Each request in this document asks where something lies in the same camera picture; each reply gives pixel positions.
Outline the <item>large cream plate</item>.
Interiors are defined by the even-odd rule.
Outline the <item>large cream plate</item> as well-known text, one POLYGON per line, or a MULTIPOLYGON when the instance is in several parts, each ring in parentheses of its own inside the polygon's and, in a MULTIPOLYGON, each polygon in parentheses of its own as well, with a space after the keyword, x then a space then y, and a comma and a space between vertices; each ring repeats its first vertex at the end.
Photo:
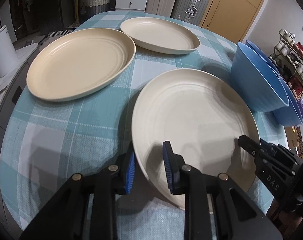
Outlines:
POLYGON ((168 188, 165 141, 204 174, 227 173, 243 191, 255 181, 254 159, 237 143, 241 135, 259 142, 254 117, 233 88, 207 72, 174 69, 150 80, 135 102, 131 133, 145 178, 178 208, 185 207, 185 198, 168 188))

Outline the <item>large blue bowl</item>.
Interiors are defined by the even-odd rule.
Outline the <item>large blue bowl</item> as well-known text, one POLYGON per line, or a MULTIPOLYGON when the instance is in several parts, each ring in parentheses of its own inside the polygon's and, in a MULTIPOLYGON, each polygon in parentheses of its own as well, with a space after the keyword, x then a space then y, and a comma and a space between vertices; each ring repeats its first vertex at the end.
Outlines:
POLYGON ((271 112, 289 106, 289 98, 279 76, 246 44, 237 44, 230 75, 235 91, 251 110, 271 112))

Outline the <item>cream plate with ridges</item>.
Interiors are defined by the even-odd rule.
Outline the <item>cream plate with ridges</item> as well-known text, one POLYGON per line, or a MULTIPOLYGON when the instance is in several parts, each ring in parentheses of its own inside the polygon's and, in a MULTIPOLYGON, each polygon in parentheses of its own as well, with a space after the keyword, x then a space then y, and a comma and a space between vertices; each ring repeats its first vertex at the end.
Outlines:
POLYGON ((28 69, 27 87, 35 97, 45 101, 82 98, 115 81, 135 54, 135 42, 119 30, 74 31, 38 54, 28 69))

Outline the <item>small cream plate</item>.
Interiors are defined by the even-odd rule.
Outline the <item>small cream plate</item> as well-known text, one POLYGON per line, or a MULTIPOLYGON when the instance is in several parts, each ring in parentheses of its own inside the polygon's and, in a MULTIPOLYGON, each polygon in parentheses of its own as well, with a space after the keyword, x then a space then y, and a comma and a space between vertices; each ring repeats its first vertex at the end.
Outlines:
POLYGON ((147 50, 169 55, 186 55, 200 46, 199 38, 172 21, 154 17, 135 17, 121 23, 122 32, 147 50))

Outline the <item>cardboard box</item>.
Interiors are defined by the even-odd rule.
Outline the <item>cardboard box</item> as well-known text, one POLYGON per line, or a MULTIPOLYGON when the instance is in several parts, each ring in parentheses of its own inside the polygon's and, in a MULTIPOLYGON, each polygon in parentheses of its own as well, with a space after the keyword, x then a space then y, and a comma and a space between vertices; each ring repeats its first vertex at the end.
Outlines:
POLYGON ((303 140, 300 127, 285 127, 284 130, 290 151, 303 159, 303 140))

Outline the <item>shoe rack with shoes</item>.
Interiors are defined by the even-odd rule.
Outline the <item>shoe rack with shoes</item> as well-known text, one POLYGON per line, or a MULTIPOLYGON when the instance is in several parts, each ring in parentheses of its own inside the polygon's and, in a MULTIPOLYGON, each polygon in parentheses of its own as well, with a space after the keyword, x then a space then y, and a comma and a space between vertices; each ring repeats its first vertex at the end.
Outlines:
POLYGON ((303 45, 296 42, 295 34, 286 29, 279 31, 280 40, 269 56, 286 81, 296 100, 303 96, 303 45))

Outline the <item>grey side cabinet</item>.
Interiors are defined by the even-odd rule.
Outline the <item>grey side cabinet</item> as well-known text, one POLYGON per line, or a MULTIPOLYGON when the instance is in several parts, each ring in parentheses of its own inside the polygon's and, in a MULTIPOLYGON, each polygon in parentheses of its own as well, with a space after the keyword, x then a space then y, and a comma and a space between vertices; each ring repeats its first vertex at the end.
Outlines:
POLYGON ((27 72, 39 53, 39 45, 34 43, 19 49, 18 52, 21 55, 22 63, 13 72, 7 74, 9 80, 6 82, 6 89, 0 95, 0 155, 10 116, 26 86, 27 72))

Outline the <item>wooden door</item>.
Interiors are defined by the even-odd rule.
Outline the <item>wooden door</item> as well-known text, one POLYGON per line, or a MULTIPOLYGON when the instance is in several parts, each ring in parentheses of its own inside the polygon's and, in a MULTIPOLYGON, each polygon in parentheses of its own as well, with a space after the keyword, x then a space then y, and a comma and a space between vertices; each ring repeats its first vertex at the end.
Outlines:
POLYGON ((253 24, 264 0, 209 0, 200 27, 238 43, 253 24))

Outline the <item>silver grey suitcase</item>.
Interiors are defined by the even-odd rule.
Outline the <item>silver grey suitcase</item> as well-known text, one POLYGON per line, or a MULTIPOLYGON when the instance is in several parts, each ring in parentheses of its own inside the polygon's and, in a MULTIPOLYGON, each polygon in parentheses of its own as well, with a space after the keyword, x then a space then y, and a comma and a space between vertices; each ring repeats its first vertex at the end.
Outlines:
POLYGON ((199 25, 209 0, 175 0, 171 18, 199 25))

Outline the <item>white kettle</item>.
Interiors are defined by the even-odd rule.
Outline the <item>white kettle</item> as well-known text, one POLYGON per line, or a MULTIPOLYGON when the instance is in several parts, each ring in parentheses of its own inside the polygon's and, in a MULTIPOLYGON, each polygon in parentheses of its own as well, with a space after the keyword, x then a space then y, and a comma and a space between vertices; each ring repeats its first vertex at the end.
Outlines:
POLYGON ((19 57, 10 39, 7 26, 0 29, 0 77, 13 71, 19 64, 19 57))

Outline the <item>woven laundry basket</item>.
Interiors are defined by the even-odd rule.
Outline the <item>woven laundry basket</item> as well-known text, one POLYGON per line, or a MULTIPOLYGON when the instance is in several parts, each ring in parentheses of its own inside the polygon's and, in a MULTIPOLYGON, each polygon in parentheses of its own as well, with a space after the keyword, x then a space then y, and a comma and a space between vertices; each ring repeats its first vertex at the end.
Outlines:
POLYGON ((84 0, 84 5, 87 17, 110 10, 110 0, 84 0))

